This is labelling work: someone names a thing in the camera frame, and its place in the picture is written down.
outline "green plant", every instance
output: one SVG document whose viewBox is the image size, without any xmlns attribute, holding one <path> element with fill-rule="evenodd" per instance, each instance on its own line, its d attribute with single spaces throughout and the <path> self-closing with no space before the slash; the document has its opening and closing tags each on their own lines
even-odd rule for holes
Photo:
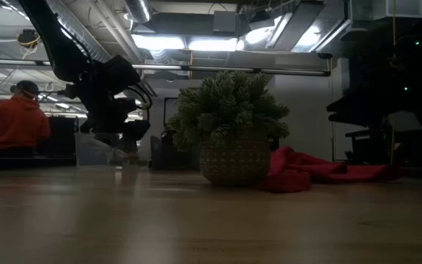
<svg viewBox="0 0 422 264">
<path fill-rule="evenodd" d="M 262 74 L 251 78 L 244 72 L 222 72 L 216 79 L 204 79 L 199 89 L 181 89 L 178 113 L 169 120 L 177 131 L 175 146 L 187 150 L 205 138 L 216 146 L 224 146 L 249 130 L 287 137 L 288 126 L 279 120 L 289 113 L 289 108 L 276 103 L 265 89 L 267 84 Z"/>
</svg>

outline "white wall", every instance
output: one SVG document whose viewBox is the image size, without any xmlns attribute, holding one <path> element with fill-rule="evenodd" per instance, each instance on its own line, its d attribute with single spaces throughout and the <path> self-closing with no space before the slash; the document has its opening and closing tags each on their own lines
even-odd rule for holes
<svg viewBox="0 0 422 264">
<path fill-rule="evenodd" d="M 294 150 L 327 161 L 332 160 L 332 123 L 326 107 L 342 96 L 343 87 L 349 86 L 346 79 L 346 65 L 338 61 L 332 77 L 275 76 L 269 84 L 270 91 L 280 103 L 290 109 L 284 122 L 289 125 L 291 134 L 280 141 Z M 330 82 L 333 80 L 333 91 Z M 365 128 L 354 125 L 333 123 L 335 128 L 336 159 L 346 159 L 345 150 L 351 150 L 351 139 L 345 133 Z"/>
</svg>

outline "desk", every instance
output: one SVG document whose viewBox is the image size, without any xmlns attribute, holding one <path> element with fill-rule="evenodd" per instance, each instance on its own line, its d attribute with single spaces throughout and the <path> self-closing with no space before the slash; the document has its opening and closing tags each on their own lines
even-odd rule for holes
<svg viewBox="0 0 422 264">
<path fill-rule="evenodd" d="M 0 263 L 422 264 L 422 181 L 270 194 L 195 172 L 0 172 Z"/>
</svg>

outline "red hoodie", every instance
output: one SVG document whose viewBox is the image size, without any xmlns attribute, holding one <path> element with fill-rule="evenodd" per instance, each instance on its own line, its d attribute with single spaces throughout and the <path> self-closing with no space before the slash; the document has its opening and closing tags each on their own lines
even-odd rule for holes
<svg viewBox="0 0 422 264">
<path fill-rule="evenodd" d="M 49 136 L 48 118 L 36 101 L 14 95 L 0 102 L 0 149 L 36 147 Z"/>
</svg>

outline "cap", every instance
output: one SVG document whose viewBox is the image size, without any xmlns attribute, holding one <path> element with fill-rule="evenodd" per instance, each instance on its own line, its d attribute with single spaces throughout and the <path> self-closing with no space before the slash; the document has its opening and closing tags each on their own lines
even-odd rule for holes
<svg viewBox="0 0 422 264">
<path fill-rule="evenodd" d="M 33 81 L 19 81 L 17 84 L 17 88 L 28 92 L 34 96 L 37 96 L 39 94 L 38 86 Z"/>
</svg>

